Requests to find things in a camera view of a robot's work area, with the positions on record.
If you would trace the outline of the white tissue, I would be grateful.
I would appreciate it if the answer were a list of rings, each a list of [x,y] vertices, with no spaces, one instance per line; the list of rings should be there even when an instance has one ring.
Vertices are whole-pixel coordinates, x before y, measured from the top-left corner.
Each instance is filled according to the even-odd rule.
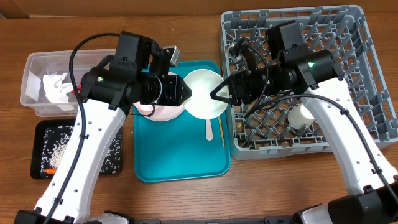
[[[49,102],[56,104],[62,111],[72,111],[75,109],[74,106],[68,105],[69,96],[68,94],[73,91],[72,83],[64,83],[64,79],[68,76],[68,73],[57,73],[43,75],[43,87],[46,99]]]

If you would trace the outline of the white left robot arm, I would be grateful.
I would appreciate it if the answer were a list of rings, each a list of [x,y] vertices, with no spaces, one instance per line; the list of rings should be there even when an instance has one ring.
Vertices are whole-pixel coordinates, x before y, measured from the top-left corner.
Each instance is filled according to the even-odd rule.
[[[33,210],[19,210],[15,222],[132,223],[128,215],[105,211],[93,217],[91,199],[96,181],[117,132],[134,103],[180,106],[192,95],[183,78],[169,73],[178,65],[176,46],[120,32],[112,55],[73,83],[78,112],[61,163]]]

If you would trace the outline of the white cup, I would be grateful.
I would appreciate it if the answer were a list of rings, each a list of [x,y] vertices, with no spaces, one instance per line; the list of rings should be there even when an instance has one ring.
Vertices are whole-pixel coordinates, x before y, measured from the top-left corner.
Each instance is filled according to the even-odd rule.
[[[292,108],[288,113],[287,119],[294,129],[300,129],[303,126],[311,126],[315,121],[311,112],[303,104]]]

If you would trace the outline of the white bowl with peanuts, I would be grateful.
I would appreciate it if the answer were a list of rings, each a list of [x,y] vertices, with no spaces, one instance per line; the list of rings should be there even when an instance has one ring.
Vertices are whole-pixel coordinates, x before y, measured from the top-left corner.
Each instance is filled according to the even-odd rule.
[[[221,115],[227,103],[214,100],[210,93],[218,87],[224,79],[216,72],[198,69],[190,72],[184,82],[192,91],[192,96],[183,105],[184,108],[198,119],[214,119]]]

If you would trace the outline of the red snack wrapper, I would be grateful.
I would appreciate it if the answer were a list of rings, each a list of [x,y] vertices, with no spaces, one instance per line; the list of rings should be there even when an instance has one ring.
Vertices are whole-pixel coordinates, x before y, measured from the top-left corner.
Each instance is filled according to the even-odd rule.
[[[76,84],[76,89],[78,90],[78,92],[81,91],[81,83],[80,84]]]

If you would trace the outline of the orange carrot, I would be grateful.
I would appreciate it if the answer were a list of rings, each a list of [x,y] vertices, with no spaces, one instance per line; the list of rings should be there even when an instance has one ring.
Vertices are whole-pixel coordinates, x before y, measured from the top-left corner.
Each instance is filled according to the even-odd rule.
[[[51,174],[51,175],[54,175],[55,173],[56,173],[56,169],[54,169],[54,168],[49,168],[49,169],[44,169],[44,172],[46,173],[46,174]]]

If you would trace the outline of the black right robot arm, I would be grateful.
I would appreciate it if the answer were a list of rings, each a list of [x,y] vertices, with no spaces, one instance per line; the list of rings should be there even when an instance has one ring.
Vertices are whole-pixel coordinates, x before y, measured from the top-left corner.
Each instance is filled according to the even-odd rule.
[[[327,50],[312,52],[297,21],[266,31],[275,65],[259,68],[257,50],[247,38],[228,47],[232,57],[244,57],[246,68],[226,78],[227,97],[210,92],[214,100],[231,105],[265,107],[262,97],[282,101],[280,92],[298,98],[321,128],[338,161],[347,195],[292,215],[291,223],[393,223],[397,221],[397,170],[383,156],[357,112],[341,65]]]

